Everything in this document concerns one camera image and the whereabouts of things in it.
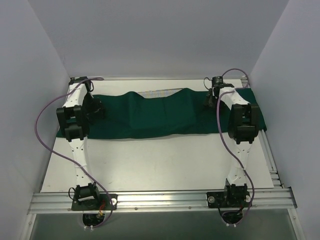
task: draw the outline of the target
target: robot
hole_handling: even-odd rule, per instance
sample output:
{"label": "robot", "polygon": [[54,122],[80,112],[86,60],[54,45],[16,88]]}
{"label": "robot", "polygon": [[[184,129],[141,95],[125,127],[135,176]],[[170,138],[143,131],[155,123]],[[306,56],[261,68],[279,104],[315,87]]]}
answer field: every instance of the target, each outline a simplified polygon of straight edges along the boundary
{"label": "robot", "polygon": [[[69,83],[69,92],[87,77],[72,78]],[[242,209],[252,203],[248,192],[247,176],[245,169],[248,164],[248,158],[252,143],[259,132],[259,113],[257,104],[251,104],[244,100],[237,89],[228,83],[224,83],[222,76],[212,78],[212,86],[206,96],[204,105],[212,109],[217,109],[218,100],[223,104],[217,111],[224,111],[224,108],[230,109],[228,122],[228,136],[233,139],[231,151],[239,159],[232,159],[232,164],[228,176],[226,176],[226,185],[224,191],[208,192],[208,207],[218,208],[221,217],[228,224],[239,222],[242,216]],[[101,101],[91,94],[92,83],[88,79],[82,83],[73,94],[69,95],[65,104],[56,110],[56,115],[60,125],[62,136],[68,141],[73,159],[77,161],[88,173],[90,173],[90,162],[87,149],[88,135],[90,133],[91,115],[98,115],[104,118],[106,109]],[[81,205],[87,201],[94,201],[98,206],[101,204],[101,197],[95,182],[75,165],[77,186],[74,189],[74,203]],[[220,208],[235,208],[240,210],[231,214],[224,214]]]}

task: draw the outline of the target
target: wire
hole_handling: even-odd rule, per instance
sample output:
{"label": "wire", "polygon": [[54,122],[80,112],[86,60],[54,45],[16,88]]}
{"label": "wire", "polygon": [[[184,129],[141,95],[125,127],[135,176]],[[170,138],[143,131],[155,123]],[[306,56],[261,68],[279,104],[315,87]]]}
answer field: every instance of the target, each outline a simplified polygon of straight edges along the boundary
{"label": "wire", "polygon": [[76,192],[76,190],[75,190],[74,187],[70,187],[69,190],[68,190],[68,196],[73,201],[74,199],[70,196],[70,189],[72,189],[74,192]]}
{"label": "wire", "polygon": [[98,213],[99,216],[103,215],[102,210],[105,208],[105,206],[106,206],[106,202],[105,200],[103,200],[101,206],[99,207],[99,213]]}
{"label": "wire", "polygon": [[59,157],[61,158],[64,158],[70,162],[72,162],[73,164],[77,165],[93,182],[95,182],[104,192],[105,194],[107,195],[109,201],[110,201],[110,205],[111,205],[111,210],[110,210],[110,213],[107,217],[105,217],[103,219],[103,221],[101,223],[99,223],[98,225],[94,226],[93,228],[97,228],[97,227],[100,227],[102,226],[112,215],[113,213],[113,204],[112,204],[112,199],[111,199],[111,196],[109,194],[109,192],[107,191],[107,189],[100,183],[98,182],[92,175],[90,175],[82,166],[80,163],[78,163],[77,161],[71,159],[70,157],[67,157],[61,153],[58,153],[56,152],[55,150],[51,149],[48,145],[46,145],[44,143],[44,141],[41,139],[41,137],[39,136],[39,133],[38,133],[38,121],[39,121],[39,118],[41,116],[41,114],[44,112],[44,110],[46,110],[46,108],[48,106],[50,106],[52,103],[54,103],[55,101],[59,100],[59,99],[62,99],[62,98],[65,98],[71,94],[73,94],[75,92],[75,90],[81,85],[83,84],[84,82],[86,81],[92,81],[92,80],[104,80],[102,77],[95,77],[95,78],[91,78],[91,79],[85,79],[85,80],[82,80],[81,82],[79,82],[76,87],[70,91],[69,93],[67,94],[64,94],[64,95],[61,95],[61,96],[58,96],[56,98],[54,98],[53,100],[51,100],[49,103],[47,103],[43,109],[40,111],[39,115],[36,117],[36,120],[35,120],[35,123],[34,123],[34,133],[35,133],[35,136],[36,138],[38,139],[38,141],[42,144],[42,146],[44,146],[47,150],[49,150],[51,153],[55,154],[55,155],[58,155]]}
{"label": "wire", "polygon": [[220,213],[220,216],[224,222],[226,222],[227,224],[235,224],[239,220],[241,220],[241,218],[243,216],[242,215],[243,209],[244,209],[244,207],[242,206],[239,210],[225,211],[223,213],[221,213],[221,211],[219,211],[219,213]]}
{"label": "wire", "polygon": [[[253,200],[254,200],[254,198],[255,198],[255,187],[254,187],[254,183],[253,183],[251,177],[249,176],[247,170],[245,170],[245,167],[244,167],[244,165],[242,164],[242,162],[240,161],[240,159],[239,159],[239,158],[230,150],[230,148],[227,146],[227,143],[226,143],[226,141],[225,141],[225,139],[224,139],[224,136],[223,136],[222,130],[221,130],[220,115],[219,115],[219,113],[220,113],[221,98],[222,98],[224,95],[226,95],[226,94],[231,94],[231,93],[233,93],[233,92],[236,91],[236,90],[247,88],[247,87],[249,86],[249,82],[250,82],[248,74],[247,74],[245,71],[243,71],[243,70],[241,70],[241,69],[239,69],[239,68],[231,68],[231,69],[225,71],[225,72],[222,74],[222,76],[224,76],[226,73],[228,73],[228,72],[230,72],[230,71],[232,71],[232,70],[237,70],[237,71],[242,72],[242,73],[245,75],[246,79],[247,79],[247,84],[246,84],[244,87],[237,87],[237,88],[235,88],[235,89],[232,90],[232,91],[226,91],[226,92],[222,93],[222,94],[219,96],[218,101],[217,101],[217,105],[216,105],[216,121],[217,121],[217,125],[218,125],[219,135],[220,135],[221,141],[222,141],[225,149],[226,149],[226,150],[229,152],[229,154],[230,154],[232,157],[234,157],[234,159],[239,163],[239,165],[241,166],[244,174],[246,175],[246,177],[247,177],[247,179],[249,180],[249,182],[250,182],[250,184],[251,184],[251,187],[252,187],[252,196],[251,196],[251,199],[250,199],[250,202],[249,202],[249,206],[248,206],[247,210],[245,211],[243,217],[242,217],[238,222],[234,223],[235,225],[238,225],[238,224],[240,224],[240,223],[243,221],[243,219],[248,215],[249,210],[250,210],[250,208],[252,207],[252,202],[253,202]],[[224,220],[224,217],[223,217],[224,215],[226,215],[226,214],[228,214],[228,213],[234,213],[234,212],[235,212],[235,211],[225,211],[224,213],[222,213],[222,214],[220,214],[220,215],[221,215],[222,219]]]}
{"label": "wire", "polygon": [[204,79],[203,79],[203,85],[204,85],[204,87],[207,89],[207,90],[210,90],[210,88],[207,88],[207,86],[206,86],[206,83],[205,83],[205,80],[206,79],[208,79],[209,81],[211,81],[208,77],[205,77]]}
{"label": "wire", "polygon": [[92,86],[92,88],[89,90],[89,93],[92,93],[95,90],[95,85],[94,83],[90,80],[90,87]]}

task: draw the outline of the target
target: white wall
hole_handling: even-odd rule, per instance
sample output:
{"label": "white wall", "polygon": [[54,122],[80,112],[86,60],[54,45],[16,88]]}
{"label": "white wall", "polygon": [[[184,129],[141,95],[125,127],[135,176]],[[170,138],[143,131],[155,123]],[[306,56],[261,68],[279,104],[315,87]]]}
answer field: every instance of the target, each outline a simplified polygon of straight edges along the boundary
{"label": "white wall", "polygon": [[319,0],[289,1],[251,78],[280,178],[307,239],[320,239]]}
{"label": "white wall", "polygon": [[[0,239],[14,240],[49,161],[34,121],[46,102],[65,92],[68,75],[26,0],[0,1],[0,33]],[[52,145],[54,107],[39,128]]]}
{"label": "white wall", "polygon": [[29,2],[72,77],[203,78],[250,72],[288,0]]}

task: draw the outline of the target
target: dark green fabric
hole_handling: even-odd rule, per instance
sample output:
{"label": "dark green fabric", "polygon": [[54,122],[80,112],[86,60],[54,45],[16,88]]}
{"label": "dark green fabric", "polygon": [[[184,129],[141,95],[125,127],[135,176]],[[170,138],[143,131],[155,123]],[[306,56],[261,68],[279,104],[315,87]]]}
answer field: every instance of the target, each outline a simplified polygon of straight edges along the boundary
{"label": "dark green fabric", "polygon": [[[250,88],[238,93],[248,102],[256,103]],[[147,139],[171,134],[218,133],[216,111],[204,107],[206,91],[185,88],[167,97],[144,98],[135,92],[121,96],[95,95],[106,108],[105,119],[93,119],[89,139]],[[220,113],[223,132],[227,132],[230,110]],[[266,124],[260,113],[259,128]]]}

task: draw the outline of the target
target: screw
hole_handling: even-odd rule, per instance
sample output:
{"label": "screw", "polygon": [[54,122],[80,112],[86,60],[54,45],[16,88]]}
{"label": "screw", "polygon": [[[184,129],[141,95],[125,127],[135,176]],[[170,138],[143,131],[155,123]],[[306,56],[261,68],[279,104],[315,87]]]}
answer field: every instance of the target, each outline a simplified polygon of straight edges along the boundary
{"label": "screw", "polygon": [[214,198],[213,196],[209,196],[209,197],[208,197],[208,202],[209,202],[210,204],[213,204],[213,203],[215,202],[215,198]]}
{"label": "screw", "polygon": [[249,195],[247,195],[247,196],[245,197],[245,201],[246,201],[247,203],[250,203],[251,197],[250,197]]}
{"label": "screw", "polygon": [[112,205],[114,206],[114,205],[116,205],[116,204],[117,204],[117,199],[115,199],[115,198],[111,198],[111,202],[112,202]]}

